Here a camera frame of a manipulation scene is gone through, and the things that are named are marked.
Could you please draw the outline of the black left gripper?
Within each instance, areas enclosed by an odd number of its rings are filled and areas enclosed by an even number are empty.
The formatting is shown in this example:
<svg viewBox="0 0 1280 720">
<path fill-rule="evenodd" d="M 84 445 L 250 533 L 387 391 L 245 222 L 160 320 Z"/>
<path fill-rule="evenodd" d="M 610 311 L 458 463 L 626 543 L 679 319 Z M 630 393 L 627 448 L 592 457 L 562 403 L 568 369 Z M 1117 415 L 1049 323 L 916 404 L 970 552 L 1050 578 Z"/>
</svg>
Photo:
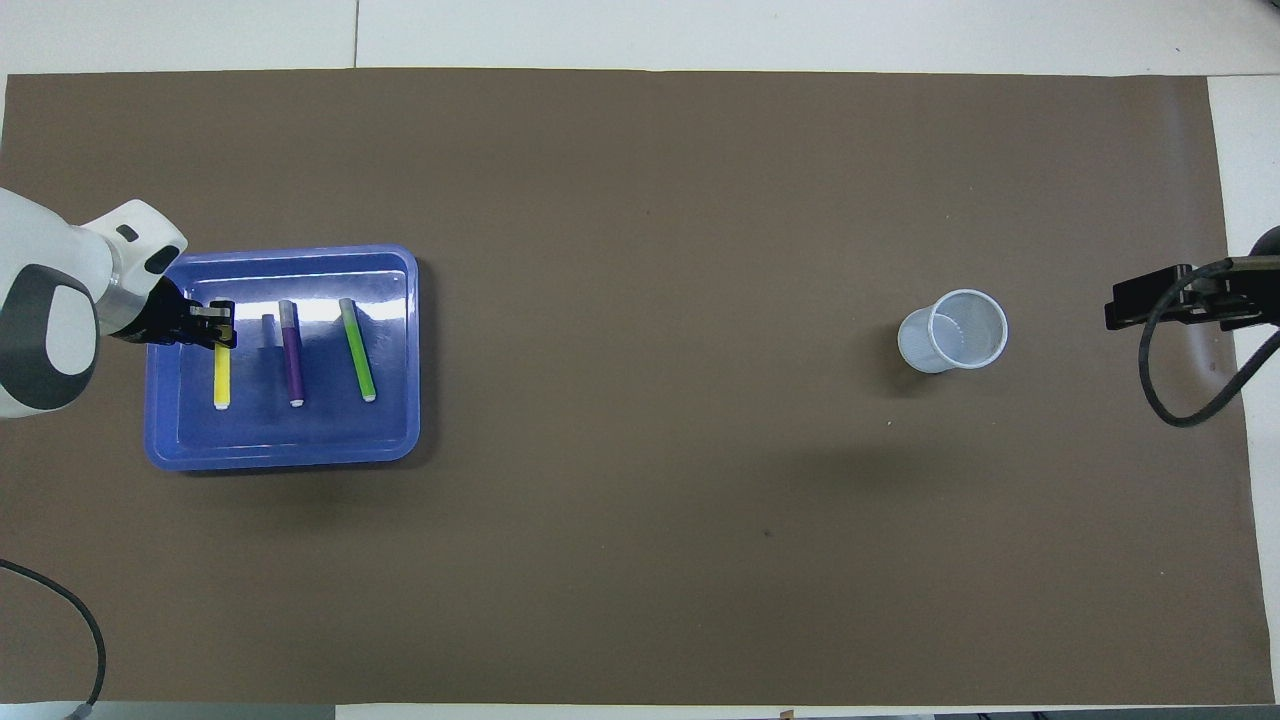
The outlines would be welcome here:
<svg viewBox="0 0 1280 720">
<path fill-rule="evenodd" d="M 214 307 L 187 299 L 173 281 L 159 281 L 133 322 L 125 325 L 125 342 L 133 345 L 201 345 L 215 341 L 236 348 L 236 304 L 215 300 Z"/>
</svg>

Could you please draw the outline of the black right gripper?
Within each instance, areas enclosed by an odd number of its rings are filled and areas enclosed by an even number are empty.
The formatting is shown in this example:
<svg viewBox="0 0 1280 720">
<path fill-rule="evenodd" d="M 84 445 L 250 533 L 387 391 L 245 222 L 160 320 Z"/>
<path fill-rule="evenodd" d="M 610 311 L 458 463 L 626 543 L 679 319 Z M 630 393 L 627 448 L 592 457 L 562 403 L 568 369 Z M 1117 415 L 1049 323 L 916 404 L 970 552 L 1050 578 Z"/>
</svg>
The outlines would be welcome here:
<svg viewBox="0 0 1280 720">
<path fill-rule="evenodd" d="M 1112 301 L 1105 305 L 1110 331 L 1157 323 L 1183 325 L 1217 323 L 1234 331 L 1260 322 L 1279 324 L 1279 225 L 1266 231 L 1251 250 L 1251 259 L 1265 269 L 1253 274 L 1251 296 L 1230 290 L 1229 281 L 1207 277 L 1199 266 L 1176 264 L 1116 283 Z"/>
</svg>

